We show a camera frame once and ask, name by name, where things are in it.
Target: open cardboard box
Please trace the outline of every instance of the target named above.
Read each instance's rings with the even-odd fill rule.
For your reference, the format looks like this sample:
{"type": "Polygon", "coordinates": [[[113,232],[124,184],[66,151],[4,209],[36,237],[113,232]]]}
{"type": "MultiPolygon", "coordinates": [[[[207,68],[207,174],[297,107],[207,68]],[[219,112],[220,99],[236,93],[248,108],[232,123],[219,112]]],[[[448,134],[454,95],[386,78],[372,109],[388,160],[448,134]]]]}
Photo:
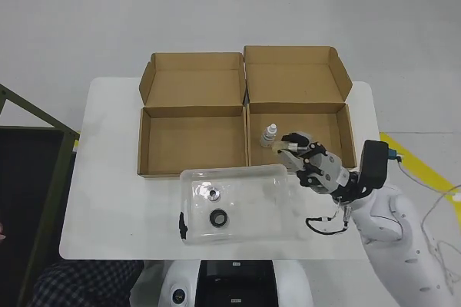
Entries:
{"type": "Polygon", "coordinates": [[[156,53],[140,83],[138,174],[247,165],[241,53],[156,53]]]}
{"type": "Polygon", "coordinates": [[[303,131],[355,167],[355,149],[345,100],[352,88],[337,51],[332,47],[244,47],[249,104],[249,165],[280,163],[260,145],[265,128],[275,123],[279,140],[303,131]]]}

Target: gray floor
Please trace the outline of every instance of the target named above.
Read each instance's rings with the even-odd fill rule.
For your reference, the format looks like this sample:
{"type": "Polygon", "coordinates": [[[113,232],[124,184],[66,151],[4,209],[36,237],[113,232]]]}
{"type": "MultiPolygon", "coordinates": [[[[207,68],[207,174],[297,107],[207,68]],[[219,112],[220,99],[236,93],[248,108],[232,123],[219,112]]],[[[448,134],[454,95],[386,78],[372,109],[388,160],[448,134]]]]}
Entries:
{"type": "MultiPolygon", "coordinates": [[[[351,78],[372,86],[380,130],[461,183],[461,0],[0,1],[0,82],[76,130],[93,78],[140,76],[156,51],[244,45],[336,47],[351,78]]],[[[35,124],[13,108],[1,123],[35,124]]],[[[396,168],[390,176],[421,213],[435,200],[396,168]]],[[[461,247],[448,203],[429,226],[461,247]],[[451,227],[443,229],[445,218],[451,227]]],[[[458,256],[448,259],[461,269],[458,256]]],[[[395,306],[372,271],[352,269],[361,265],[303,265],[319,306],[395,306]]],[[[135,292],[151,293],[151,274],[135,292]]],[[[456,294],[461,301],[461,285],[456,294]]]]}

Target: white bottle cap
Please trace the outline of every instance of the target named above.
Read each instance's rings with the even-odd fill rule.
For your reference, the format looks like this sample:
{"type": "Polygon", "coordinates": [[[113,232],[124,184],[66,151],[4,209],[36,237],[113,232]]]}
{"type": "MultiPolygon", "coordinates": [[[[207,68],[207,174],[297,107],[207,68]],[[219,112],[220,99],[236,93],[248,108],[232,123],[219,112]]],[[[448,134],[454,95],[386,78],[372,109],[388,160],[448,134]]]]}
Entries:
{"type": "Polygon", "coordinates": [[[277,125],[276,124],[271,124],[267,128],[269,134],[275,134],[277,132],[277,125]]]}

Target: plaid fabric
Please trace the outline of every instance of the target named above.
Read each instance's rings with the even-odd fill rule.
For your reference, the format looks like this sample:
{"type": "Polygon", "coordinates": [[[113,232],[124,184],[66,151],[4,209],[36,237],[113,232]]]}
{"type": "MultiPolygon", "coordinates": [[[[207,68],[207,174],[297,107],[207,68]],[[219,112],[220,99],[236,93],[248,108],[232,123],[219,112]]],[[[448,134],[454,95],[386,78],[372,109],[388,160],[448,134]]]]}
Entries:
{"type": "Polygon", "coordinates": [[[143,268],[143,261],[61,261],[41,274],[28,307],[130,306],[130,290],[143,268]]]}

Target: clear plastic container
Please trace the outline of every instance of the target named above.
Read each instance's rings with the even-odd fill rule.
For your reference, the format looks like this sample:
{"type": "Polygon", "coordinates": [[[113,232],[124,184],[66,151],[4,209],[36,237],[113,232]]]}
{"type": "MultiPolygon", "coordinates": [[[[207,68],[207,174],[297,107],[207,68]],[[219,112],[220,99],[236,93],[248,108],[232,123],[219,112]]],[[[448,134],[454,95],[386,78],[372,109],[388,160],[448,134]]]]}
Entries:
{"type": "Polygon", "coordinates": [[[296,232],[281,164],[180,175],[186,244],[286,239],[296,232]]]}

